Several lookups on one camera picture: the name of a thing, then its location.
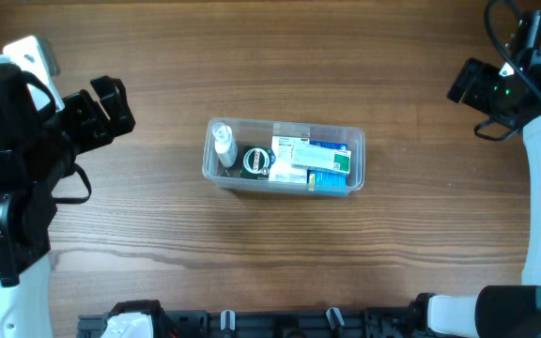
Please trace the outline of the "white spray bottle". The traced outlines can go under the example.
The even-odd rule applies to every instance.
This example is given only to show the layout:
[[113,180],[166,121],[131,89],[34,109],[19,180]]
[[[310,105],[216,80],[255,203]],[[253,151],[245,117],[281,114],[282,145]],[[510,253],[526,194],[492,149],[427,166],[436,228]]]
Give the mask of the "white spray bottle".
[[216,154],[225,168],[232,167],[238,156],[238,146],[232,129],[223,122],[212,125],[214,148]]

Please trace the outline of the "green balm box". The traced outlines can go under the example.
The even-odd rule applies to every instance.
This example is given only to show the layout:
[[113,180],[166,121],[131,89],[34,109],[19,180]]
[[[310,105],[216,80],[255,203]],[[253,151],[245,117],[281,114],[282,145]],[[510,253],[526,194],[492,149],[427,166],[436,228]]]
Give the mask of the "green balm box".
[[246,179],[268,180],[275,155],[271,148],[246,146],[243,149],[240,177]]

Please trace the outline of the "white green medicine box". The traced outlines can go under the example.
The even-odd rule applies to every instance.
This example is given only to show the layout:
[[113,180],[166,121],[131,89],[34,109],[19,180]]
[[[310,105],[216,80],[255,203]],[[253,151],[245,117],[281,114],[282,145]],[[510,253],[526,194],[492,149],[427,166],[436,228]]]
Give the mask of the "white green medicine box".
[[309,144],[296,144],[291,155],[291,166],[347,176],[351,169],[351,152]]

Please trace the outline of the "white plaster box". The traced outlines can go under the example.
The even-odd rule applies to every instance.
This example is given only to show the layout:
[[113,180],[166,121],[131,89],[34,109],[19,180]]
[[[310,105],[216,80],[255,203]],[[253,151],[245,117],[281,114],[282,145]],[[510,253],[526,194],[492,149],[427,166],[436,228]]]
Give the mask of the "white plaster box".
[[306,169],[292,166],[292,153],[296,144],[308,143],[308,138],[273,136],[271,149],[275,155],[275,162],[270,169],[269,181],[306,184],[308,172]]

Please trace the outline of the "blue lozenge box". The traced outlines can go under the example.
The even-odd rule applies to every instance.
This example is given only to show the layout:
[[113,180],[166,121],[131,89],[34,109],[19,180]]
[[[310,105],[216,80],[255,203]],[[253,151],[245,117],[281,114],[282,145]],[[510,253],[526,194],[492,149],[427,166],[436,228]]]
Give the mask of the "blue lozenge box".
[[[348,150],[347,144],[329,143],[311,140],[312,146],[321,146],[324,148]],[[310,191],[327,192],[330,187],[344,188],[347,186],[348,179],[334,173],[322,172],[318,170],[308,171],[308,184]]]

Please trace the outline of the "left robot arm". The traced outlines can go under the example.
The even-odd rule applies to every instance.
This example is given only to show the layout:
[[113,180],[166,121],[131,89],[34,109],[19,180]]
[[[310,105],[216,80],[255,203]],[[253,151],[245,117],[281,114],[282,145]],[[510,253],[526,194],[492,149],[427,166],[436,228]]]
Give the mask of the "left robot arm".
[[58,206],[83,197],[56,197],[54,188],[78,175],[91,186],[78,155],[132,132],[124,84],[92,80],[98,98],[81,90],[63,99],[35,74],[0,64],[0,337],[50,337],[48,227]]

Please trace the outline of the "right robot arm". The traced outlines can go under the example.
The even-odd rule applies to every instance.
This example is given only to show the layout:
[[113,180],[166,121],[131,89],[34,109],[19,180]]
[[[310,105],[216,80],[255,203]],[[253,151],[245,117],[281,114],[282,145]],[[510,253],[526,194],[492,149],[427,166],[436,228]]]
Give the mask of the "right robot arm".
[[482,112],[491,124],[523,138],[531,181],[530,239],[519,285],[490,285],[475,296],[425,294],[412,304],[414,328],[434,337],[541,337],[541,10],[522,13],[508,5],[518,22],[510,45],[496,38],[491,24],[493,2],[484,9],[484,27],[504,60],[501,68],[467,60],[447,94],[449,100]]

